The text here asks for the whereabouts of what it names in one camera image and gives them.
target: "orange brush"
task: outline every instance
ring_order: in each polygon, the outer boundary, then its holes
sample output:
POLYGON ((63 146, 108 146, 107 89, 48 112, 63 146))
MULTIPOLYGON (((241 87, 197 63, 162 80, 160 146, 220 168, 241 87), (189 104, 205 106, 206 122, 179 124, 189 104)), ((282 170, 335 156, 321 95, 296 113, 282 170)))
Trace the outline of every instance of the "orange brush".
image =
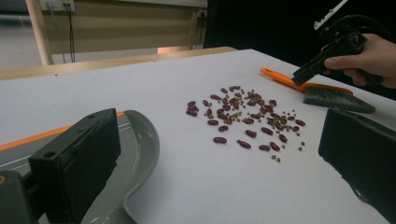
POLYGON ((304 93, 304 104, 320 105, 360 113, 375 112, 374 106, 355 97, 353 92, 348 89, 309 82, 305 82, 303 85, 297 86, 290 77, 268 68, 261 68, 260 70, 263 74, 271 77, 275 81, 304 93))

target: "floor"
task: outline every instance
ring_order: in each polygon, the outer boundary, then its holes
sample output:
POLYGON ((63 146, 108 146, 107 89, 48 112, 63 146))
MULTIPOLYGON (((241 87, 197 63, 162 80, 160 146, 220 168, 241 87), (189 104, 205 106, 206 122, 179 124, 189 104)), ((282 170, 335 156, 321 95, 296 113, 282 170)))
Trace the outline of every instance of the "floor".
MULTIPOLYGON (((137 55, 156 54, 159 49, 130 49, 95 53, 77 53, 76 62, 137 55)), ((65 54, 70 63, 70 55, 65 54)), ((63 63, 63 55, 53 55, 54 63, 63 63)), ((28 15, 0 14, 0 70, 41 66, 32 23, 28 15)))

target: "hand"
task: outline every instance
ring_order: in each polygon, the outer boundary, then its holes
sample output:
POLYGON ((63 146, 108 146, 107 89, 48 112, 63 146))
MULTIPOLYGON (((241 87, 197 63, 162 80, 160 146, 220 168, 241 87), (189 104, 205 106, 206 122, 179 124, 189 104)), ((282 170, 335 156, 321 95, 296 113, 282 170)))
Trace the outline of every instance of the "hand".
POLYGON ((378 35, 366 34, 367 42, 361 54, 326 59, 328 69, 343 69, 357 86, 367 85, 363 74, 356 68, 383 77, 383 86, 396 89, 396 44, 378 35))

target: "white tabletop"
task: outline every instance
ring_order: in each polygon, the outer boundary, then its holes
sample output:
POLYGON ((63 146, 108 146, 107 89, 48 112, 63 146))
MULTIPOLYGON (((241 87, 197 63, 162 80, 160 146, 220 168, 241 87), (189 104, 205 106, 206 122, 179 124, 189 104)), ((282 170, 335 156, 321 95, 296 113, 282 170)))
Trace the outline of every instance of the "white tabletop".
MULTIPOLYGON (((318 154, 327 108, 302 103, 303 94, 261 75, 267 67, 285 75, 294 65, 255 50, 141 63, 75 74, 0 82, 0 145, 63 127, 93 112, 115 107, 137 110, 156 127, 161 142, 158 164, 130 201, 140 223, 388 223, 361 202, 347 182, 318 154), (202 100, 222 87, 240 85, 264 99, 276 99, 278 112, 294 110, 306 122, 301 136, 287 134, 279 152, 257 149, 277 141, 258 132, 258 122, 235 123, 227 133, 205 123, 202 100), (186 115, 196 101, 197 118, 186 115), (213 143, 225 136, 226 145, 213 143), (249 141, 252 149, 237 145, 249 141), (303 151, 297 150, 305 142, 303 151), (277 155, 281 162, 271 160, 277 155)), ((346 87, 326 77, 310 81, 346 87)), ((349 87, 376 112, 364 115, 396 130, 396 104, 349 87)))

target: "orange edge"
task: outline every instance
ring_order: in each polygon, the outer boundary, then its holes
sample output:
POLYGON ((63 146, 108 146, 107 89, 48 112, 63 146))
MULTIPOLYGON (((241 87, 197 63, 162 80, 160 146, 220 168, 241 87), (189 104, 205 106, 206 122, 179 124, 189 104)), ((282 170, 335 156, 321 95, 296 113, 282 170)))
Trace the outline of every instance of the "orange edge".
MULTIPOLYGON (((122 116, 122 115, 124 115, 124 113, 122 111, 117 112, 117 116, 122 116)), ((37 141, 39 139, 50 137, 50 136, 58 134, 58 133, 63 133, 64 131, 69 129, 71 126, 73 126, 73 125, 67 125, 67 126, 64 126, 62 128, 53 129, 53 130, 50 130, 50 131, 47 131, 47 132, 44 132, 44 133, 38 133, 38 134, 29 136, 29 137, 25 137, 25 138, 22 138, 20 140, 16 140, 14 142, 5 143, 5 144, 0 146, 0 151, 4 151, 4 150, 7 150, 7 149, 11 149, 13 147, 18 147, 18 146, 21 146, 21 145, 24 145, 24 144, 27 144, 27 143, 31 143, 31 142, 37 141)))

